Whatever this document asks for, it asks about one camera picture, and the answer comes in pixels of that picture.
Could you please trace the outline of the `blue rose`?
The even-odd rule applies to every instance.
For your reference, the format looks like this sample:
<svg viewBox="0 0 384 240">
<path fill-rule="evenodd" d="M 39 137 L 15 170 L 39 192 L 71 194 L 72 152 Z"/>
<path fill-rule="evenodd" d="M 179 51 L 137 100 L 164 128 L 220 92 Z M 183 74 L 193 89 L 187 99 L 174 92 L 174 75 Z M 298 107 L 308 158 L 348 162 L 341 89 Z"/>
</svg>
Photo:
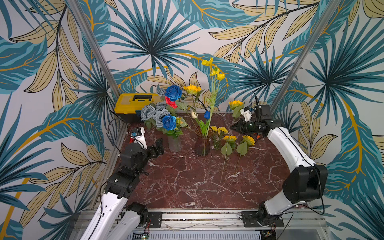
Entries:
<svg viewBox="0 0 384 240">
<path fill-rule="evenodd" d="M 177 118 L 172 115 L 164 116 L 162 122 L 166 131 L 173 131 L 177 127 Z"/>
<path fill-rule="evenodd" d="M 182 96 L 182 94 L 182 89 L 176 85 L 169 86 L 165 92 L 165 96 L 169 98 L 171 102 L 177 101 Z"/>
</svg>

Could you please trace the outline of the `tall sunflower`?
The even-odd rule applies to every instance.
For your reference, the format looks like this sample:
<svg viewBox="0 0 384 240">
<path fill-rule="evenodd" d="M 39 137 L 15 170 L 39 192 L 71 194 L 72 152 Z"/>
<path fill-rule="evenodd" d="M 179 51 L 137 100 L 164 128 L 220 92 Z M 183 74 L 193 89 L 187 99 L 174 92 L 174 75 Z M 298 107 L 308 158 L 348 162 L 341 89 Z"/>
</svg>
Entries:
<svg viewBox="0 0 384 240">
<path fill-rule="evenodd" d="M 241 115 L 241 110 L 244 108 L 244 103 L 241 101 L 230 101 L 229 102 L 229 107 L 233 112 L 233 118 L 237 119 Z"/>
</svg>

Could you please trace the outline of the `tall yellow blossom stem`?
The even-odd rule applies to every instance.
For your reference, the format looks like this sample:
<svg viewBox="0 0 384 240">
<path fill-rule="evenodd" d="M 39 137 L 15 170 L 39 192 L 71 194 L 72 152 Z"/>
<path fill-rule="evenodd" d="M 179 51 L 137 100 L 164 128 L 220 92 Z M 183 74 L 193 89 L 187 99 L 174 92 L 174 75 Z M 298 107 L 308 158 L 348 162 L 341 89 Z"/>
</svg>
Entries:
<svg viewBox="0 0 384 240">
<path fill-rule="evenodd" d="M 226 77 L 226 75 L 222 72 L 222 70 L 220 68 L 218 68 L 214 64 L 213 58 L 210 58 L 208 61 L 204 60 L 202 62 L 202 64 L 203 64 L 203 66 L 207 66 L 210 68 L 210 79 L 211 79 L 211 81 L 210 81 L 211 96 L 208 98 L 208 103 L 210 104 L 210 110 L 209 111 L 211 112 L 211 118 L 206 121 L 204 128 L 203 128 L 203 131 L 202 131 L 203 135 L 207 137 L 209 129 L 210 129 L 210 125 L 211 125 L 212 116 L 214 113 L 216 98 L 217 98 L 218 91 L 219 91 L 219 85 L 220 85 L 220 82 Z"/>
</svg>

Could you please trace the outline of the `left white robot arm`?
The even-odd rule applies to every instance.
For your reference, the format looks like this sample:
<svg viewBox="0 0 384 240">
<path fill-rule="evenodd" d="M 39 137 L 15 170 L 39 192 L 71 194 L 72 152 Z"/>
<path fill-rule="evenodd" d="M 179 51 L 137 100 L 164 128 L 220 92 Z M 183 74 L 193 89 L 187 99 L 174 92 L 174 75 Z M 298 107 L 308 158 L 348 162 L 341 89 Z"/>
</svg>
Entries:
<svg viewBox="0 0 384 240">
<path fill-rule="evenodd" d="M 148 208 L 127 202 L 140 182 L 150 159 L 164 154 L 163 139 L 143 148 L 143 143 L 130 143 L 121 152 L 121 162 L 108 178 L 100 206 L 83 233 L 82 240 L 126 240 L 136 228 L 149 224 Z"/>
</svg>

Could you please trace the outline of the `clear glass vase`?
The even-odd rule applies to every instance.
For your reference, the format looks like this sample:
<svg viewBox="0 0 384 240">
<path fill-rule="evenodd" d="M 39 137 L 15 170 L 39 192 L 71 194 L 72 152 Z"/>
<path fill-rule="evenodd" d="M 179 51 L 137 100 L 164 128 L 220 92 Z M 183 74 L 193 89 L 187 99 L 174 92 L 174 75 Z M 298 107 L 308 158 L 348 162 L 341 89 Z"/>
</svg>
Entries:
<svg viewBox="0 0 384 240">
<path fill-rule="evenodd" d="M 182 142 L 179 137 L 168 136 L 169 150 L 172 153 L 177 153 L 182 150 Z"/>
</svg>

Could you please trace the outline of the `dark ribbed glass vase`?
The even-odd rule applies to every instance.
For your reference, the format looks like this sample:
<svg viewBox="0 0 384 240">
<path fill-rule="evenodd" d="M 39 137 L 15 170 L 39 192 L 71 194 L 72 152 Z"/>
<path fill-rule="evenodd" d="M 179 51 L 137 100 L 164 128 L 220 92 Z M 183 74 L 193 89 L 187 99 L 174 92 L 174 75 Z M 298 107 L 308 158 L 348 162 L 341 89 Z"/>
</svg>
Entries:
<svg viewBox="0 0 384 240">
<path fill-rule="evenodd" d="M 204 136 L 200 130 L 196 132 L 197 140 L 195 143 L 195 153 L 198 156 L 207 156 L 211 149 L 211 137 L 214 131 L 210 128 L 208 132 L 208 136 Z"/>
</svg>

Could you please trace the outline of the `grey rose front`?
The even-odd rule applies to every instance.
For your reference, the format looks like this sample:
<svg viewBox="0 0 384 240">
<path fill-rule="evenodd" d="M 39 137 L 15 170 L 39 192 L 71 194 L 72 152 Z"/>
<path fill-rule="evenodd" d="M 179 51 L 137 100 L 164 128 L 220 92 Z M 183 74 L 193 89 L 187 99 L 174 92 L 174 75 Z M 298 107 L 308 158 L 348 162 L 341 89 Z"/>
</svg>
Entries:
<svg viewBox="0 0 384 240">
<path fill-rule="evenodd" d="M 167 109 L 158 110 L 154 115 L 155 125 L 157 128 L 163 127 L 163 118 L 170 115 L 170 112 Z"/>
</svg>

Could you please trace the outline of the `grey rose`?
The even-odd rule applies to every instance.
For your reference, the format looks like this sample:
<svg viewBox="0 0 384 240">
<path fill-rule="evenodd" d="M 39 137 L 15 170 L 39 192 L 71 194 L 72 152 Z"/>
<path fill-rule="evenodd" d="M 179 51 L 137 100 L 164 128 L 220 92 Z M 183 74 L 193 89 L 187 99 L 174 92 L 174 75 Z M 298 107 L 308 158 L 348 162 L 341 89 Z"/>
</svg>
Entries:
<svg viewBox="0 0 384 240">
<path fill-rule="evenodd" d="M 155 125 L 157 128 L 163 127 L 163 118 L 170 115 L 170 112 L 167 109 L 158 110 L 154 115 Z"/>
<path fill-rule="evenodd" d="M 141 111 L 141 120 L 144 122 L 149 119 L 152 119 L 155 114 L 156 114 L 156 107 L 154 107 L 154 105 L 152 104 L 149 104 L 143 107 Z"/>
<path fill-rule="evenodd" d="M 156 104 L 156 110 L 162 111 L 162 110 L 166 109 L 167 106 L 168 106 L 168 104 L 166 102 L 159 102 Z"/>
</svg>

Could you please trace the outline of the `grey rose left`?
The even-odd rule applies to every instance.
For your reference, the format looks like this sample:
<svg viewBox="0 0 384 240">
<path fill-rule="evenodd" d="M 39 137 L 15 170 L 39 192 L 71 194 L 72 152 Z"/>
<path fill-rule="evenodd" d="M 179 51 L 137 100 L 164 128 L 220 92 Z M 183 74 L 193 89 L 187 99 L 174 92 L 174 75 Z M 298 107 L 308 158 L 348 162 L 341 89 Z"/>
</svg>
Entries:
<svg viewBox="0 0 384 240">
<path fill-rule="evenodd" d="M 143 107 L 141 111 L 141 120 L 144 122 L 149 119 L 152 119 L 155 114 L 156 114 L 156 107 L 154 107 L 154 105 L 152 104 L 149 104 Z"/>
</svg>

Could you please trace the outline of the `grey rose back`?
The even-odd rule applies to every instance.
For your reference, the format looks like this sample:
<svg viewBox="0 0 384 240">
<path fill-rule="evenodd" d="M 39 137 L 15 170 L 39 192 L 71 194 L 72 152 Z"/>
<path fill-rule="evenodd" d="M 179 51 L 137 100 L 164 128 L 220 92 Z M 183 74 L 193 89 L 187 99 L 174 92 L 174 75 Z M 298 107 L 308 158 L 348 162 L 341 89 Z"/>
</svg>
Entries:
<svg viewBox="0 0 384 240">
<path fill-rule="evenodd" d="M 167 106 L 168 106 L 168 104 L 166 102 L 159 102 L 156 104 L 156 110 L 162 111 L 162 110 L 166 109 Z"/>
</svg>

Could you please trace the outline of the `red rose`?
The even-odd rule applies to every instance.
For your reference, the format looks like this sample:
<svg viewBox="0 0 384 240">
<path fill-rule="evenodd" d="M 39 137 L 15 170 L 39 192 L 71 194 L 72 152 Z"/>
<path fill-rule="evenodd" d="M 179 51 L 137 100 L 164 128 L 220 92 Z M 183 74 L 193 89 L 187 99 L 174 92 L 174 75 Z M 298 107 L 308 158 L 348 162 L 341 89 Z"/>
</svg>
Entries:
<svg viewBox="0 0 384 240">
<path fill-rule="evenodd" d="M 177 109 L 178 108 L 178 106 L 176 104 L 177 100 L 178 100 L 177 98 L 176 99 L 171 99 L 171 98 L 165 96 L 165 101 L 166 101 L 167 105 L 170 106 L 173 109 Z"/>
</svg>

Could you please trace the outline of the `cream rosebud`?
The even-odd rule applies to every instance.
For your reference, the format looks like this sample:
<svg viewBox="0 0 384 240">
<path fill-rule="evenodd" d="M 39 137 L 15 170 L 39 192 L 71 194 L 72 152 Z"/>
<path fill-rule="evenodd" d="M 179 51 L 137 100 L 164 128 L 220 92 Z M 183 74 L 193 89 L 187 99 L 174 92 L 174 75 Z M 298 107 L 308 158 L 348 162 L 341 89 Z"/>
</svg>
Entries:
<svg viewBox="0 0 384 240">
<path fill-rule="evenodd" d="M 195 111 L 191 112 L 191 116 L 192 116 L 193 119 L 197 119 L 198 118 L 198 114 Z"/>
</svg>

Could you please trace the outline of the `yellow black toolbox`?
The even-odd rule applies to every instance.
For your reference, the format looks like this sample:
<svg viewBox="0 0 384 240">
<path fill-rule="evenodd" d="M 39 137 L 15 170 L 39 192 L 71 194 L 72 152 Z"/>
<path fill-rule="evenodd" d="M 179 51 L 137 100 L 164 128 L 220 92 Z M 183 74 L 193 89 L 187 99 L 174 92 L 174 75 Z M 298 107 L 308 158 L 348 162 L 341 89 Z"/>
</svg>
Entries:
<svg viewBox="0 0 384 240">
<path fill-rule="evenodd" d="M 115 114 L 128 124 L 140 123 L 143 107 L 160 101 L 158 94 L 121 94 L 115 106 Z"/>
</svg>

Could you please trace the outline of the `small blue tulip bud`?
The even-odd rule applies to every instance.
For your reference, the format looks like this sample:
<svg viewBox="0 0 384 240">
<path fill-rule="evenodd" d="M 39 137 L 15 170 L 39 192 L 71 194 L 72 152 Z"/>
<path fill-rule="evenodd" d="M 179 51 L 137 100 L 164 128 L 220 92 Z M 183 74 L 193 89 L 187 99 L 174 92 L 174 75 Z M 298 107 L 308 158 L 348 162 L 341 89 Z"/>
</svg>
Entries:
<svg viewBox="0 0 384 240">
<path fill-rule="evenodd" d="M 210 111 L 206 111 L 205 114 L 204 114 L 204 118 L 209 120 L 211 118 L 211 112 Z"/>
</svg>

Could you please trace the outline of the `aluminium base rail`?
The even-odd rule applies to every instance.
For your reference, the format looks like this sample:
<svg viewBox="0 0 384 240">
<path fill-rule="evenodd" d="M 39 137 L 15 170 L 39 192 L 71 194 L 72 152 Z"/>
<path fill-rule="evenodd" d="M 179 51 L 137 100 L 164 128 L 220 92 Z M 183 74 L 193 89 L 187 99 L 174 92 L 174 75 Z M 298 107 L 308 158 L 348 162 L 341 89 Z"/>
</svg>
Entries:
<svg viewBox="0 0 384 240">
<path fill-rule="evenodd" d="M 272 223 L 260 223 L 256 210 L 150 209 L 124 211 L 116 219 L 109 211 L 99 217 L 80 214 L 71 240 L 329 240 L 325 218 L 305 209 L 290 209 Z"/>
</svg>

